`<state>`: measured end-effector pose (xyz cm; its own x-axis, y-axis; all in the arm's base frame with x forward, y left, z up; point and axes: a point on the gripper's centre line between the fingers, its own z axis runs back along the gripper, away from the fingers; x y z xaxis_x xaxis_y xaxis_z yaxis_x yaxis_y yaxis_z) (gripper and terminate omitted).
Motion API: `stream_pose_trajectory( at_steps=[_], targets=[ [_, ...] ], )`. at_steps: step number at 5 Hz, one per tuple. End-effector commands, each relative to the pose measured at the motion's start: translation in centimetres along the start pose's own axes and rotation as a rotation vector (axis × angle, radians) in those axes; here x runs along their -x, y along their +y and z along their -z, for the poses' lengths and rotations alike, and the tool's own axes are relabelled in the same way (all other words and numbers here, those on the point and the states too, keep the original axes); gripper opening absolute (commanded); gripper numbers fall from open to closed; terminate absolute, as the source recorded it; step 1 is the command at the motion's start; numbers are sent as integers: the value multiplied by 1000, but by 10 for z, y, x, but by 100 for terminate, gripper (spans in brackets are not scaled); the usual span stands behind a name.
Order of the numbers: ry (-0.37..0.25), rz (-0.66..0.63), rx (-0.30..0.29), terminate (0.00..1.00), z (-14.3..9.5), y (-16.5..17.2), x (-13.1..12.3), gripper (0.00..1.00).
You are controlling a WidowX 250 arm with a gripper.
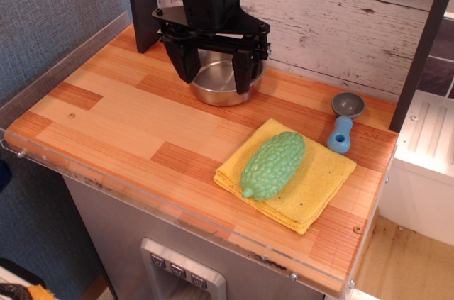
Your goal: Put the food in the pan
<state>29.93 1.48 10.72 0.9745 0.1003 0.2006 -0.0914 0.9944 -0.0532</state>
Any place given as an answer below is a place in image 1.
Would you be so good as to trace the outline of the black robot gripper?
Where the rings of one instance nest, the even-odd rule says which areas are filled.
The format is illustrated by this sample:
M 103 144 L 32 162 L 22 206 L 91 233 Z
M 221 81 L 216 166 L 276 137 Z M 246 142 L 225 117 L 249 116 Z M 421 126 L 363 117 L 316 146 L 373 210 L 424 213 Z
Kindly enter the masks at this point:
M 247 93 L 255 60 L 271 53 L 270 25 L 244 12 L 240 0 L 183 0 L 181 6 L 157 8 L 152 16 L 179 78 L 191 84 L 201 69 L 197 48 L 233 54 L 236 91 Z

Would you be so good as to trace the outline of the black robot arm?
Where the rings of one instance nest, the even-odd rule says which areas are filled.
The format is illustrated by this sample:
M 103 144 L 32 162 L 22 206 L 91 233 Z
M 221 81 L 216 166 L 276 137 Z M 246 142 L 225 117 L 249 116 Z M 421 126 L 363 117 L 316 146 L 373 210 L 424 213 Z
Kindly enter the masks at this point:
M 270 25 L 246 13 L 240 0 L 182 0 L 155 9 L 153 18 L 179 78 L 188 84 L 201 69 L 199 50 L 231 55 L 238 94 L 249 91 L 259 63 L 270 55 Z

